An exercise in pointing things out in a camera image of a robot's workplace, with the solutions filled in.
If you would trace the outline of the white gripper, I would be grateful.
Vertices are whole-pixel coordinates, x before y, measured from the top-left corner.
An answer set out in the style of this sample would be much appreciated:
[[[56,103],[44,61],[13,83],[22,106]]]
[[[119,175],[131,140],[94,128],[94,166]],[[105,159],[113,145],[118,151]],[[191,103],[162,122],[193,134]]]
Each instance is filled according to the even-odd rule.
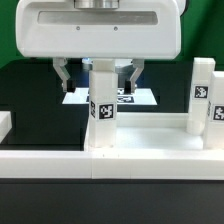
[[[25,57],[49,57],[64,92],[75,92],[66,58],[130,58],[135,92],[143,59],[173,59],[181,50],[182,0],[20,0],[16,44]]]

